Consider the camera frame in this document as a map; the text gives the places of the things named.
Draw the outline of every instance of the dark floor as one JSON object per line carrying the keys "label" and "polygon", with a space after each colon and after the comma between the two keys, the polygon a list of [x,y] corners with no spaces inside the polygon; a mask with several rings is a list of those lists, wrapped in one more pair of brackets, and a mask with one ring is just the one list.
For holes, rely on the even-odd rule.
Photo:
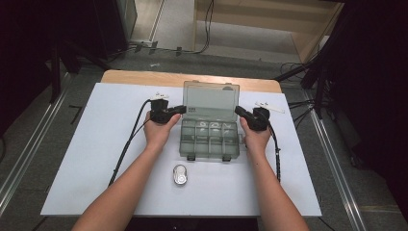
{"label": "dark floor", "polygon": [[[159,52],[148,55],[143,51],[120,56],[110,65],[116,69],[126,70],[260,79],[279,75],[281,67],[281,64],[214,56],[182,55],[176,58],[174,53]],[[39,212],[78,124],[79,118],[72,123],[77,109],[70,106],[85,106],[94,84],[100,81],[102,75],[103,71],[97,66],[84,62],[80,73],[74,77],[62,106],[0,218],[0,230],[69,230],[76,221],[76,218],[43,219]],[[293,77],[281,83],[288,102],[305,100],[298,81],[297,77]],[[5,134],[7,152],[3,162],[0,163],[1,184],[5,182],[25,144],[36,129],[48,107],[50,95],[51,90],[45,90]],[[306,109],[307,106],[303,106],[292,110],[293,117],[302,114]],[[353,167],[349,161],[349,151],[336,124],[326,113],[323,113],[323,121],[368,230],[408,230],[407,222],[395,206],[384,180],[369,169],[361,170]],[[352,230],[309,115],[299,124],[297,133],[323,214],[321,218],[306,218],[311,230]]]}

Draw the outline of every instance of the wooden table edge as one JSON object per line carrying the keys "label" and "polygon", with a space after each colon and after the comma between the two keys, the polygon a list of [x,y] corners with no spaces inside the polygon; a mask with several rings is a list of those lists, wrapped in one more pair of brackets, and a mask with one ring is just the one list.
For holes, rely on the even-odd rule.
{"label": "wooden table edge", "polygon": [[282,92],[279,83],[275,80],[134,70],[107,70],[102,76],[101,83],[182,88],[185,81],[193,80],[217,84],[236,84],[240,85],[240,90],[243,91]]}

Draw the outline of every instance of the controller cable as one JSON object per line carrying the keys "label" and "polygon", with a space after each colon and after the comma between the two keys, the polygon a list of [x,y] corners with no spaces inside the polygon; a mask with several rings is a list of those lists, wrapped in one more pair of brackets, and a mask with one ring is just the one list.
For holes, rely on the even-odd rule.
{"label": "controller cable", "polygon": [[147,120],[139,127],[139,129],[135,132],[136,128],[138,127],[138,123],[139,123],[139,120],[140,120],[141,112],[143,112],[144,106],[145,106],[147,103],[149,103],[149,102],[151,102],[151,100],[150,100],[150,99],[147,99],[147,100],[143,103],[143,105],[141,105],[141,108],[140,108],[140,111],[139,111],[139,114],[138,114],[138,118],[136,119],[135,125],[133,126],[133,130],[132,130],[132,133],[130,134],[129,140],[126,142],[125,146],[123,147],[122,153],[120,154],[119,160],[117,161],[116,168],[115,168],[115,170],[114,170],[114,174],[112,175],[111,181],[109,182],[109,186],[111,186],[111,184],[112,184],[112,183],[114,182],[114,180],[116,179],[117,172],[119,171],[120,165],[122,164],[123,158],[124,158],[124,156],[125,156],[125,154],[126,154],[127,149],[129,148],[129,145],[130,145],[132,139],[135,137],[135,135],[138,133],[138,131],[144,126],[144,124],[146,124],[146,122],[148,122],[148,121],[150,120],[150,119],[147,119]]}
{"label": "controller cable", "polygon": [[276,178],[278,178],[278,181],[281,182],[280,156],[279,156],[280,148],[278,147],[278,139],[276,138],[275,131],[273,130],[273,127],[270,124],[269,119],[267,119],[263,114],[259,114],[259,115],[261,115],[264,118],[264,120],[268,122],[268,129],[269,129],[270,135],[272,136],[273,141],[275,143]]}

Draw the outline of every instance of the white paper sheet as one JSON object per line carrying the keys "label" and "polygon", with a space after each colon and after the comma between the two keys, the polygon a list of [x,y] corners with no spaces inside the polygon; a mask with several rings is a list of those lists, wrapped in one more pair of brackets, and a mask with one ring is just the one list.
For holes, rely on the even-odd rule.
{"label": "white paper sheet", "polygon": [[[142,103],[156,92],[170,96],[169,106],[183,104],[183,89],[120,84],[96,84],[42,208],[44,216],[79,216],[109,184]],[[288,103],[281,93],[241,91],[240,106],[251,111],[255,102],[285,110],[271,112],[270,122],[281,148],[282,186],[302,216],[321,216],[318,200],[295,132]],[[146,105],[145,112],[150,110]],[[259,216],[252,172],[245,147],[230,163],[187,162],[179,154],[180,122],[172,129],[144,189],[135,215],[254,217]],[[133,139],[117,177],[143,150],[142,131]],[[274,144],[267,147],[275,169]],[[174,184],[173,168],[184,165],[189,180]]]}

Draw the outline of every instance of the hand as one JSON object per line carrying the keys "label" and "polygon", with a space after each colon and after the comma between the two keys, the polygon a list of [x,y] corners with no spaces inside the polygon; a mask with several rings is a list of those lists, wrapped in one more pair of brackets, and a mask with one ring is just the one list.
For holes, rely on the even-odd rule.
{"label": "hand", "polygon": [[256,132],[252,131],[246,119],[240,117],[241,127],[245,132],[245,137],[243,138],[243,142],[246,144],[246,148],[248,149],[247,154],[249,159],[254,162],[255,159],[258,158],[265,158],[265,149],[267,148],[267,144],[270,138],[269,130]]}
{"label": "hand", "polygon": [[177,123],[181,115],[174,115],[167,124],[159,124],[151,120],[147,121],[150,118],[150,112],[147,112],[146,124],[144,124],[144,134],[146,136],[146,149],[153,148],[158,152],[161,152],[165,146],[168,135],[170,134],[171,128]]}

